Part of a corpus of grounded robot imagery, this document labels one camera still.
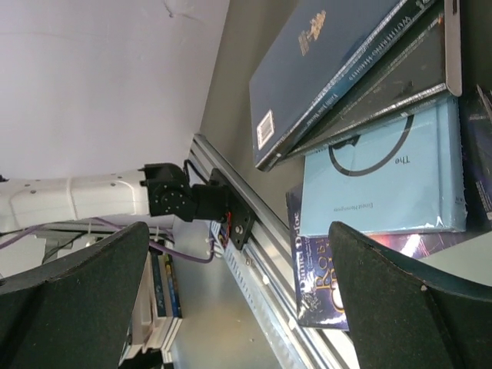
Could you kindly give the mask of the navy blue book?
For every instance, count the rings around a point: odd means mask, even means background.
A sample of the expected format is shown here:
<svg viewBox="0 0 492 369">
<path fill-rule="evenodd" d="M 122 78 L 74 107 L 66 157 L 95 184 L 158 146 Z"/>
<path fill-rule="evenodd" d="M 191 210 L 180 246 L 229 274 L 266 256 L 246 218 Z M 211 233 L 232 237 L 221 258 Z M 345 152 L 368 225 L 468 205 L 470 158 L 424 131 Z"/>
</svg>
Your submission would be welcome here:
<svg viewBox="0 0 492 369">
<path fill-rule="evenodd" d="M 289 154 L 432 5 L 300 2 L 249 82 L 256 169 Z"/>
</svg>

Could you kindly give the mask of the light blue cat book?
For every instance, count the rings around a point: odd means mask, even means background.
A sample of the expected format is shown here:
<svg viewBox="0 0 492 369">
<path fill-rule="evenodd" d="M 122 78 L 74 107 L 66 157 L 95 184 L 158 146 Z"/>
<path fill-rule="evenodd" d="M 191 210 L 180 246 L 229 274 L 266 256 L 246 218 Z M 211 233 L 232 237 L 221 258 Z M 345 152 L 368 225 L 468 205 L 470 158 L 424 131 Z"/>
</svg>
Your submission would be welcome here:
<svg viewBox="0 0 492 369">
<path fill-rule="evenodd" d="M 366 234 L 461 232 L 466 218 L 456 98 L 305 158 L 303 236 L 335 221 Z"/>
</svg>

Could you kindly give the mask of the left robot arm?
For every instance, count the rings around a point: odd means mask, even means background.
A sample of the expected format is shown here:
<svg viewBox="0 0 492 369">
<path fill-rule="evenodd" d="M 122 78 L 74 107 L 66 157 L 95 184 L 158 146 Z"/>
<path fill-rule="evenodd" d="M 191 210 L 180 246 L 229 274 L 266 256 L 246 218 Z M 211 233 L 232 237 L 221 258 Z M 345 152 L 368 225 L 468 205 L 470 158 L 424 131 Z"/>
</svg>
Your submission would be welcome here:
<svg viewBox="0 0 492 369">
<path fill-rule="evenodd" d="M 109 175 L 1 181 L 1 231 L 113 215 L 175 215 L 182 221 L 223 221 L 230 190 L 223 184 L 191 184 L 172 163 Z"/>
</svg>

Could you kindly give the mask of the black moon cover book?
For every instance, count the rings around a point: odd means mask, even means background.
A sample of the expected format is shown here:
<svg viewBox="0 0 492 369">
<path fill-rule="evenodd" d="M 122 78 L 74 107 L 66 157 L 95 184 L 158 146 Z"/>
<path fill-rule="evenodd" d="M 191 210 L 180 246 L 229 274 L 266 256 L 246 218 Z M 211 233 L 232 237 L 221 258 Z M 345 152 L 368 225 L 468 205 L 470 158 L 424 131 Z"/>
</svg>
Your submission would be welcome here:
<svg viewBox="0 0 492 369">
<path fill-rule="evenodd" d="M 287 159 L 352 136 L 382 117 L 462 93 L 460 12 L 434 4 L 294 146 Z"/>
</svg>

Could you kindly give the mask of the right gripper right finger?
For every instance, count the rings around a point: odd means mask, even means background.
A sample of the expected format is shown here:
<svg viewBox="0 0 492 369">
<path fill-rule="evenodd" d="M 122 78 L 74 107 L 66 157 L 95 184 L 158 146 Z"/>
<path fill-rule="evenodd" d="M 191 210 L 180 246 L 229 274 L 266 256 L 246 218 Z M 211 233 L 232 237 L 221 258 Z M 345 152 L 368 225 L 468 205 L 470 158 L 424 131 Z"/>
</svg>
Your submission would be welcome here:
<svg viewBox="0 0 492 369">
<path fill-rule="evenodd" d="M 334 269 L 362 368 L 489 368 L 491 288 L 335 221 Z"/>
</svg>

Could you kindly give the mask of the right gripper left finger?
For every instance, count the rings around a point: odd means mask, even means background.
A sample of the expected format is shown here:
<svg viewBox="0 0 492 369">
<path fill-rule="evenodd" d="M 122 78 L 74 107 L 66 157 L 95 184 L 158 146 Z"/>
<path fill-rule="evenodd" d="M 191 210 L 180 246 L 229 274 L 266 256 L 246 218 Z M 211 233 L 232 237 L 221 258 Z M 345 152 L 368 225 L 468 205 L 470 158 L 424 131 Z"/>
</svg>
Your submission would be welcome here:
<svg viewBox="0 0 492 369">
<path fill-rule="evenodd" d="M 1 282 L 3 368 L 117 368 L 148 253 L 134 223 Z"/>
</svg>

